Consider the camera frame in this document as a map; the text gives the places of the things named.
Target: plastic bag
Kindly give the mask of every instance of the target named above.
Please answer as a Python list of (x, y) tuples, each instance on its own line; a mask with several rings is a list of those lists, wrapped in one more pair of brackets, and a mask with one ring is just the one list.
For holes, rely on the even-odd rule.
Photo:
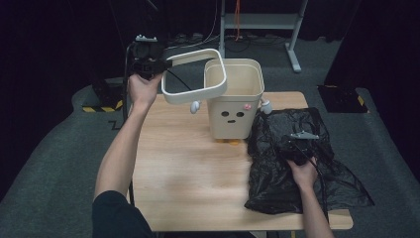
[[(362, 183), (342, 163), (334, 160), (330, 136), (316, 108), (285, 109), (270, 114), (258, 112), (248, 138), (248, 154), (253, 158), (249, 178), (249, 200), (245, 207), (267, 214), (302, 213), (300, 192), (285, 160), (285, 136), (308, 132), (317, 140), (306, 140), (317, 158), (325, 182), (327, 209), (374, 205)], [(314, 184), (322, 203), (319, 179)]]

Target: white lid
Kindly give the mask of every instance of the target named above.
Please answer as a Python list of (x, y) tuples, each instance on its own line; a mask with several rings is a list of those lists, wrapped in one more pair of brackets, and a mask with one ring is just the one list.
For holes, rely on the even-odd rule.
[(190, 91), (183, 91), (178, 93), (169, 93), (166, 91), (166, 71), (163, 73), (163, 77), (161, 79), (161, 91), (164, 95), (164, 99), (170, 104), (181, 104), (196, 100), (202, 99), (209, 99), (223, 95), (226, 90), (228, 89), (227, 77), (226, 77), (226, 70), (225, 66), (223, 65), (222, 57), (220, 56), (219, 52), (213, 49), (206, 49), (186, 54), (181, 54), (177, 56), (173, 56), (168, 58), (168, 60), (172, 60), (172, 66), (180, 65), (184, 63), (199, 61), (199, 60), (206, 60), (206, 59), (215, 59), (220, 62), (220, 66), (223, 72), (223, 78), (221, 82), (217, 85), (210, 86), (210, 87), (203, 87), (195, 90)]

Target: black sleeve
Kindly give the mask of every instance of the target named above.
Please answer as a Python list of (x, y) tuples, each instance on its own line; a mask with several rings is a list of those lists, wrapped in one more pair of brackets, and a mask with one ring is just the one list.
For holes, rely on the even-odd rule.
[(118, 191), (105, 191), (95, 198), (92, 223), (92, 237), (155, 237), (140, 210)]

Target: black camera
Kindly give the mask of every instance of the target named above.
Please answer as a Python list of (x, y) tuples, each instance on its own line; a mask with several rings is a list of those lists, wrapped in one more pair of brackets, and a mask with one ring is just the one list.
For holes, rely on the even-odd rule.
[(291, 160), (297, 166), (303, 166), (314, 156), (311, 142), (316, 139), (319, 139), (319, 137), (304, 131), (284, 135), (277, 145), (277, 156), (281, 159)]
[(161, 59), (165, 43), (156, 38), (139, 35), (131, 44), (130, 74), (150, 80), (155, 74), (162, 73), (172, 67), (171, 60)]

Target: hand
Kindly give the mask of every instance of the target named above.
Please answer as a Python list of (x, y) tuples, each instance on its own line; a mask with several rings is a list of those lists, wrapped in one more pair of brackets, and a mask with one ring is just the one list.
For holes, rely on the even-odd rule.
[(151, 80), (146, 80), (138, 74), (130, 76), (128, 81), (128, 92), (133, 102), (133, 107), (144, 107), (149, 109), (155, 102), (158, 94), (158, 84), (162, 74), (157, 74)]
[[(316, 165), (316, 160), (314, 157), (311, 158), (311, 161)], [(318, 173), (315, 170), (315, 167), (310, 163), (306, 163), (303, 166), (297, 166), (294, 162), (287, 160), (291, 170), (293, 172), (294, 181), (300, 189), (313, 189)]]

